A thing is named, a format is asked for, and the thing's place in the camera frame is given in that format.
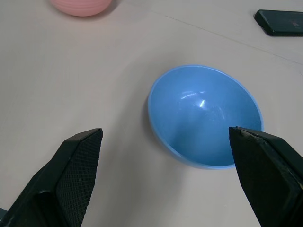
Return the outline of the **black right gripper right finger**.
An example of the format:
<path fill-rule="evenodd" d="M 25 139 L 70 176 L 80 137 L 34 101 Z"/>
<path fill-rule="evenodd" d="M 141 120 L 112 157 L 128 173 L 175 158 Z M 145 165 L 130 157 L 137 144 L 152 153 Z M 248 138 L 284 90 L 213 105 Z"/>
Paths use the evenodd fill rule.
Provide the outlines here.
<path fill-rule="evenodd" d="M 303 158 L 283 138 L 229 128 L 241 187 L 263 227 L 303 225 Z"/>

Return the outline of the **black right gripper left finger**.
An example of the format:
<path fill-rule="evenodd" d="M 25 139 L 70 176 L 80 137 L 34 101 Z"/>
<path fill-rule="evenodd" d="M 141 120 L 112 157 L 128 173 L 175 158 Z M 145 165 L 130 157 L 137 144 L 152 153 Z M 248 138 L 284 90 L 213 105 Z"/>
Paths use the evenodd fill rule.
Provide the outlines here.
<path fill-rule="evenodd" d="M 34 174 L 0 221 L 2 227 L 80 227 L 95 186 L 103 131 L 66 139 Z"/>

